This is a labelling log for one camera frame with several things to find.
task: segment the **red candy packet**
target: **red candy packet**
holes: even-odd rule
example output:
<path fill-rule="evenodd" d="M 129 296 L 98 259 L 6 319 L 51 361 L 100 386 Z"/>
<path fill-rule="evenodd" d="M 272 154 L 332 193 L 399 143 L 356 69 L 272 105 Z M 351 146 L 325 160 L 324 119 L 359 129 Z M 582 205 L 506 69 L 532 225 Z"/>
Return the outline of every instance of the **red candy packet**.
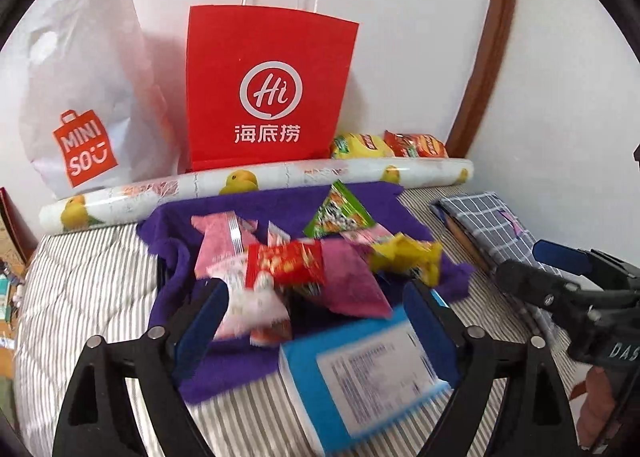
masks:
<path fill-rule="evenodd" d="M 324 285 L 322 247 L 319 241 L 300 239 L 280 246 L 249 246 L 246 287 L 252 288 L 260 271 L 273 276 L 276 287 L 292 287 L 308 282 Z"/>

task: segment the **green snack packet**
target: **green snack packet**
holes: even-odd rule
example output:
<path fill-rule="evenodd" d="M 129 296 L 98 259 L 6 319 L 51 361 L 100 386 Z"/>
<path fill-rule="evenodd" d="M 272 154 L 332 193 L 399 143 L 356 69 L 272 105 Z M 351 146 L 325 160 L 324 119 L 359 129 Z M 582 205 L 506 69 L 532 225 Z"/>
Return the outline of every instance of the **green snack packet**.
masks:
<path fill-rule="evenodd" d="M 322 206 L 303 231 L 309 238 L 319 239 L 329 233 L 370 228 L 375 223 L 347 186 L 336 181 L 331 185 L 329 195 Z"/>

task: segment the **hi logo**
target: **hi logo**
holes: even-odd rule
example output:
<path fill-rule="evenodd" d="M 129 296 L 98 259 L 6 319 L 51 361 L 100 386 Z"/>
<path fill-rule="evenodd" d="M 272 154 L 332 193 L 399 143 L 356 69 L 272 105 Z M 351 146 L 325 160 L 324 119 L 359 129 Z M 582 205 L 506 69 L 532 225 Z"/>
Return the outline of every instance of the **hi logo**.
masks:
<path fill-rule="evenodd" d="M 302 79 L 291 65 L 264 62 L 251 69 L 240 84 L 244 109 L 258 119 L 289 116 L 302 99 Z"/>

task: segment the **striped bedsheet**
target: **striped bedsheet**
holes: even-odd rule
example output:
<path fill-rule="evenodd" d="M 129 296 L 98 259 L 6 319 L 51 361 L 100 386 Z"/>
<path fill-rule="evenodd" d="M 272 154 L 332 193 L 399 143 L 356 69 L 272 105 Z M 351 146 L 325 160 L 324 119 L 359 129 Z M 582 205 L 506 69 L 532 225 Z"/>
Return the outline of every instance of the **striped bedsheet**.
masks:
<path fill-rule="evenodd" d="M 434 199 L 459 186 L 406 190 L 400 200 L 440 238 L 455 262 L 471 258 L 429 211 Z M 58 412 L 84 342 L 100 333 L 108 342 L 139 337 L 156 297 L 155 257 L 136 236 L 135 225 L 45 237 L 28 275 L 15 355 L 15 392 L 20 429 L 34 457 L 49 457 Z M 466 325 L 492 337 L 525 341 L 526 328 L 487 275 L 471 277 L 470 296 L 452 305 Z M 561 333 L 554 359 L 567 393 L 575 364 Z M 140 434 L 149 456 L 162 450 L 148 419 L 137 381 L 128 383 Z M 469 452 L 481 456 L 491 435 L 504 380 L 495 381 L 484 418 Z M 433 429 L 448 393 L 418 408 L 342 456 L 414 457 Z M 313 455 L 278 373 L 190 407 L 218 457 L 306 457 Z"/>

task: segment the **sticker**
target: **sticker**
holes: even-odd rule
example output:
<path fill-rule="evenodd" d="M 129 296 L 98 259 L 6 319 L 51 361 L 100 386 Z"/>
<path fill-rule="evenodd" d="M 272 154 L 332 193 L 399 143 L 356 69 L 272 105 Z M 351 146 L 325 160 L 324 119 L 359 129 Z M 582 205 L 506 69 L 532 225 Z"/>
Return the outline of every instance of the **sticker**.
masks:
<path fill-rule="evenodd" d="M 352 437 L 430 397 L 441 382 L 408 321 L 324 353 L 317 361 Z"/>

